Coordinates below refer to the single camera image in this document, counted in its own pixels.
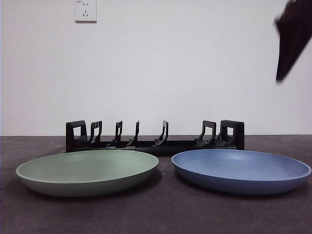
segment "blue plate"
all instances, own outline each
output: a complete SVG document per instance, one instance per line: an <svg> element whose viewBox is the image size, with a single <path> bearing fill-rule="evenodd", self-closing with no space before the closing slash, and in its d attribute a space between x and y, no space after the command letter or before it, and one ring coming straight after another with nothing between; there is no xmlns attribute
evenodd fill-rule
<svg viewBox="0 0 312 234"><path fill-rule="evenodd" d="M187 180L213 190L249 195L287 192L302 185L311 168L298 160L253 151L193 150L171 158Z"/></svg>

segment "outlet faceplate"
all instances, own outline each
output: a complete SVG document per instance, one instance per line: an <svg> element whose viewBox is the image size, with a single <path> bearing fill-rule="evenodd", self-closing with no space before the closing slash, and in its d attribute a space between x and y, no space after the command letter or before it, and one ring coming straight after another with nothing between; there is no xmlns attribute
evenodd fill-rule
<svg viewBox="0 0 312 234"><path fill-rule="evenodd" d="M75 21L96 22L97 21L97 1L96 0L76 0Z"/></svg>

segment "green plate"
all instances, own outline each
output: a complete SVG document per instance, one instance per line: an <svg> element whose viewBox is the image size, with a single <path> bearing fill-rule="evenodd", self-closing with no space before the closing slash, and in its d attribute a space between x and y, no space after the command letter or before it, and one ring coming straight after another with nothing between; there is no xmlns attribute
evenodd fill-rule
<svg viewBox="0 0 312 234"><path fill-rule="evenodd" d="M28 161L16 169L30 189L46 195L87 197L111 194L146 180L158 159L126 150L82 151Z"/></svg>

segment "white wall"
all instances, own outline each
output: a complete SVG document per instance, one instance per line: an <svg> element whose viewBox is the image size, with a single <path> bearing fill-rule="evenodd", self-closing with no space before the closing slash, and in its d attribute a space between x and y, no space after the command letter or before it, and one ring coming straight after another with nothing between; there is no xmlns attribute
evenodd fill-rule
<svg viewBox="0 0 312 234"><path fill-rule="evenodd" d="M2 0L1 134L64 135L73 120L124 120L132 135L199 134L202 120L247 134L312 134L312 44L275 84L286 0Z"/></svg>

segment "plate rim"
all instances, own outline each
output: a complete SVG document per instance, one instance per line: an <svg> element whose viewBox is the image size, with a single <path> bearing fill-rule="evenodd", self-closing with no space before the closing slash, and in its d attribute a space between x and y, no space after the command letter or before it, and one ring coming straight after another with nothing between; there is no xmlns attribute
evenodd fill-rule
<svg viewBox="0 0 312 234"><path fill-rule="evenodd" d="M294 160L294 161L297 161L301 164L303 164L304 166L306 166L308 168L308 172L303 174L303 175L300 175L300 176L293 176L293 177L288 177L286 179L276 179L276 180L270 180L270 179L262 179L262 180L256 180L256 179L239 179L239 178L229 178L229 177L223 177L223 176L214 176L214 175L209 175L209 174L203 174L203 173L199 173L199 172L194 172L194 171L191 171L191 170L187 170L179 165L177 165L177 163L174 161L175 157L180 155L180 154L183 154L183 153L186 153L186 152L191 152L191 151L242 151L242 152L252 152L252 153L257 153L257 154L266 154L266 155L273 155L273 156L278 156L278 157L284 157L284 158L287 158L287 159L290 159L290 160ZM184 151L184 152L181 152L181 153L178 153L174 156L171 157L171 162L178 168L180 169L183 169L187 172L191 172L191 173L194 173L194 174L198 174L198 175L202 175L202 176L209 176L209 177L213 177L213 178L219 178L219 179L230 179L230 180L239 180L239 181L253 181L253 182L279 182L279 181L289 181L289 180L295 180L295 179L301 179L301 178L306 178L308 177L312 170L311 170L311 167L304 163L304 162L301 162L299 160L296 160L296 159L293 159L293 158L290 158L290 157L286 157L286 156L281 156L281 155L276 155L276 154L269 154L269 153L264 153L264 152L258 152L258 151L251 151L251 150L233 150L233 149L200 149L200 150L189 150L189 151Z"/></svg>
<svg viewBox="0 0 312 234"><path fill-rule="evenodd" d="M118 179L125 179L125 178L130 178L130 177L133 177L133 176L137 176L137 175L140 175L140 174L143 174L143 173L146 173L150 170L153 170L155 167L157 167L157 165L159 164L159 159L157 157L155 157L154 155L151 155L151 154L148 154L148 153L145 153L145 152L140 152L140 151L135 151L137 153L141 153L141 154L145 154L145 155L148 155L148 156L151 156L151 158L154 158L156 159L156 163L148 170L144 171L144 172L140 172L140 173L136 173L136 174L133 174L133 175L129 175L129 176L123 176L123 177L118 177L118 178L114 178L114 179L107 179L107 180L104 180L104 179L101 179L101 180L90 180L90 181L79 181L79 182L58 182L58 181L48 181L48 180L42 180L42 179L33 179L33 178L30 178L28 176L24 176L22 175L19 170L20 168L27 164L27 163L30 163L32 161L35 161L35 160L39 160L39 159L42 159L42 158L46 158L46 157L52 157L52 156L56 156L56 155L67 155L67 154L74 154L74 153L79 153L79 152L106 152L106 151L109 151L109 150L86 150L86 151L77 151L77 152L69 152L69 153L61 153L61 154L54 154L54 155L48 155L48 156L43 156L43 157L37 157L35 159L32 159L30 161L27 161L23 164L21 164L20 166L18 166L16 169L15 169L15 173L18 177L22 178L22 179L25 179L25 180L29 180L29 181L33 181L33 182L40 182L40 183L46 183L46 184L89 184L89 183L99 183L99 182L108 182L108 181L113 181L113 180L118 180ZM125 151L125 150L113 150L114 152L118 151L118 152L129 152L129 151Z"/></svg>

